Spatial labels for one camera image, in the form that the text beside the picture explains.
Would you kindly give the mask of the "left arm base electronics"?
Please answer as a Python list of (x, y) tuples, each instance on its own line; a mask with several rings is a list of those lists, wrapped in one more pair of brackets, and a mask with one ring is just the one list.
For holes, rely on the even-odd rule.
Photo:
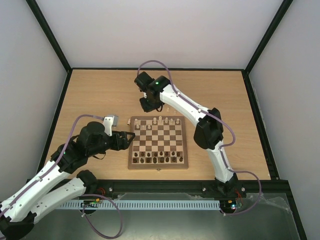
[(81, 199), (82, 202), (80, 203), (79, 211), (82, 213), (85, 207), (84, 213), (86, 215), (93, 214), (98, 209), (98, 204), (103, 202), (101, 197), (93, 196), (89, 197), (88, 199)]

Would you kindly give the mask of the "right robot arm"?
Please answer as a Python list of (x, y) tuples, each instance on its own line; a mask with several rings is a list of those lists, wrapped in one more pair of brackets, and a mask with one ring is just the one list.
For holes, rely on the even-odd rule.
[(149, 113), (165, 104), (173, 107), (194, 126), (193, 140), (208, 152), (215, 171), (215, 191), (228, 197), (238, 184), (237, 174), (229, 166), (223, 141), (223, 124), (217, 108), (206, 108), (180, 91), (172, 80), (165, 76), (152, 78), (146, 72), (137, 73), (134, 83), (144, 97), (139, 99), (144, 112)]

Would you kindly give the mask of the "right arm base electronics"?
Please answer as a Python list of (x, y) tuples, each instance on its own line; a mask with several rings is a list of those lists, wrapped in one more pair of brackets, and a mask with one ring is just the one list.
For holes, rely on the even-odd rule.
[(219, 201), (220, 212), (222, 214), (235, 214), (244, 207), (244, 199), (247, 194), (242, 191), (235, 190), (231, 196)]

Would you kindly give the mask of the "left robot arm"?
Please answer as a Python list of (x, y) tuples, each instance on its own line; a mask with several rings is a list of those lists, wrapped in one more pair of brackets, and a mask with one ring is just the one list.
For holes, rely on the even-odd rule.
[(1, 202), (0, 232), (4, 239), (22, 239), (45, 215), (63, 203), (93, 193), (98, 180), (89, 170), (82, 170), (61, 187), (55, 186), (86, 165), (90, 157), (108, 150), (126, 150), (134, 138), (135, 133), (115, 131), (106, 120), (89, 122), (78, 135), (60, 145), (20, 190)]

